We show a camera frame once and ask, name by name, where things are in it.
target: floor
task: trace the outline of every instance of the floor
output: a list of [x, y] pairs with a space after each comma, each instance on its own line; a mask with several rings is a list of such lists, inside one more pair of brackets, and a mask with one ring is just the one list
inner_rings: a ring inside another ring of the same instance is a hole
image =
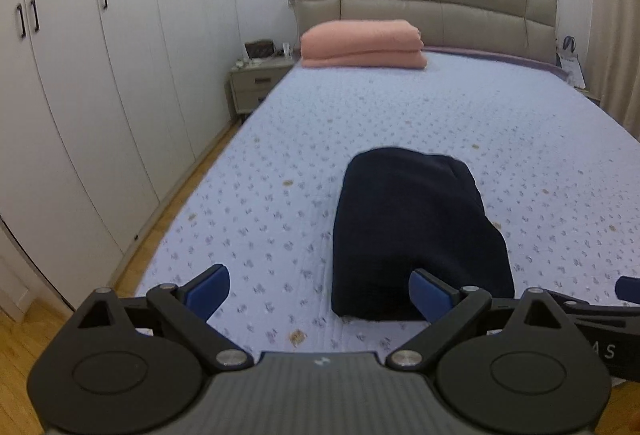
[[[145, 241], [131, 259], [127, 270], [116, 285], [120, 296], [132, 296], [165, 231], [199, 185], [220, 152], [238, 131], [236, 124], [222, 138], [190, 179], [185, 182]], [[64, 320], [55, 311], [36, 301], [21, 324], [14, 323], [0, 311], [0, 434], [38, 435], [42, 433], [38, 419], [27, 397], [26, 379], [33, 363], [56, 335]], [[640, 410], [640, 385], [625, 383], [611, 394], [600, 424], [598, 435], [626, 435], [631, 415]]]

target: beige curtain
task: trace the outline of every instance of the beige curtain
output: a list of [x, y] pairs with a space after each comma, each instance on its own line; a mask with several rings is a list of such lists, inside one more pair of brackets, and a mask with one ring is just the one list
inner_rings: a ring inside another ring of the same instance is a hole
[[640, 140], [640, 0], [593, 0], [588, 89]]

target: white wardrobe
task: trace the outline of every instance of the white wardrobe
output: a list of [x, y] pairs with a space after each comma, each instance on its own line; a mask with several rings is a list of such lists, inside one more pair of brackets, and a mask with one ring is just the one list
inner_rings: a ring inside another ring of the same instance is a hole
[[0, 217], [77, 306], [229, 123], [235, 0], [0, 0]]

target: mattress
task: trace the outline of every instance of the mattress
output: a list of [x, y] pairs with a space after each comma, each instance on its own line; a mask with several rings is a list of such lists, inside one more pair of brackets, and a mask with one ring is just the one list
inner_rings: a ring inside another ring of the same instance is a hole
[[351, 158], [399, 146], [468, 165], [518, 295], [536, 286], [619, 304], [616, 278], [640, 265], [638, 142], [551, 73], [429, 60], [424, 71], [292, 69], [190, 196], [137, 294], [222, 263], [231, 292], [209, 323], [255, 357], [385, 357], [426, 324], [333, 314], [332, 228]]

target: bed headboard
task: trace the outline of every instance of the bed headboard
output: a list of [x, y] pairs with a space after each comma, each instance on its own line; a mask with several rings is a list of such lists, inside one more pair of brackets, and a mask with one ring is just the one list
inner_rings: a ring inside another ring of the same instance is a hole
[[425, 46], [555, 63], [558, 0], [296, 0], [300, 33], [335, 19], [405, 19]]

